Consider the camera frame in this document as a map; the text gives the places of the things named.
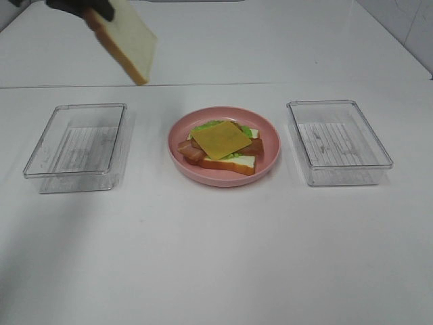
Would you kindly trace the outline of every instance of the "white wall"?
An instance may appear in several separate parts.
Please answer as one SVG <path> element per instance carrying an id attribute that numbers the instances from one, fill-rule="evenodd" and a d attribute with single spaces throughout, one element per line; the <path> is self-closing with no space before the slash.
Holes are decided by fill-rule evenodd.
<path id="1" fill-rule="evenodd" d="M 26 0 L 17 8 L 8 0 L 0 0 L 0 31 L 2 31 L 25 7 L 28 6 L 30 0 Z"/>
<path id="2" fill-rule="evenodd" d="M 357 0 L 433 74 L 433 0 Z"/>

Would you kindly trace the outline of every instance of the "yellow cheese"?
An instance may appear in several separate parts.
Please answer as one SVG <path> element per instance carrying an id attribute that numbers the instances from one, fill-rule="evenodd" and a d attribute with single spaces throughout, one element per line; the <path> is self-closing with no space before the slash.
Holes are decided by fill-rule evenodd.
<path id="1" fill-rule="evenodd" d="M 251 144 L 251 139 L 230 121 L 192 131 L 191 136 L 211 159 L 221 159 Z"/>

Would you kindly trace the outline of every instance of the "bread slice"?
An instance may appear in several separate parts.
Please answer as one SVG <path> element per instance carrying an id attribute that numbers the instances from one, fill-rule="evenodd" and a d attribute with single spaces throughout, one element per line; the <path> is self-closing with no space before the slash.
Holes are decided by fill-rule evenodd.
<path id="1" fill-rule="evenodd" d="M 149 82 L 156 36 L 144 24 L 129 0 L 109 0 L 114 8 L 111 22 L 87 8 L 83 18 L 98 41 L 137 85 Z"/>
<path id="2" fill-rule="evenodd" d="M 254 139 L 260 138 L 260 133 L 256 129 L 251 129 Z M 208 156 L 198 162 L 187 161 L 193 165 L 198 165 L 207 169 L 222 169 L 226 171 L 235 171 L 244 175 L 253 175 L 256 173 L 256 157 L 255 156 L 238 156 L 228 159 L 213 160 Z"/>

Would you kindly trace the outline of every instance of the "clear plastic container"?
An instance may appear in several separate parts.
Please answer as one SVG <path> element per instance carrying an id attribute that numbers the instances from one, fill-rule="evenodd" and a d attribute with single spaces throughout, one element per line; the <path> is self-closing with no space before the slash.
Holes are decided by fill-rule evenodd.
<path id="1" fill-rule="evenodd" d="M 128 144 L 125 104 L 55 108 L 26 167 L 39 193 L 110 190 L 118 183 Z"/>
<path id="2" fill-rule="evenodd" d="M 310 186 L 378 184 L 393 162 L 350 100 L 290 102 L 290 135 Z"/>

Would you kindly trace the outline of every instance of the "black glove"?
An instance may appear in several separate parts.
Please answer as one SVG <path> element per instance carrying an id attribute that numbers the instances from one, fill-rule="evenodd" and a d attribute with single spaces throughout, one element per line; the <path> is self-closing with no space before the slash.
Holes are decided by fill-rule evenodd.
<path id="1" fill-rule="evenodd" d="M 15 6 L 19 7 L 23 0 L 9 0 Z M 102 17 L 111 22 L 114 17 L 114 8 L 108 0 L 45 0 L 48 7 L 69 12 L 75 16 L 81 17 L 83 10 L 91 7 L 96 10 Z"/>

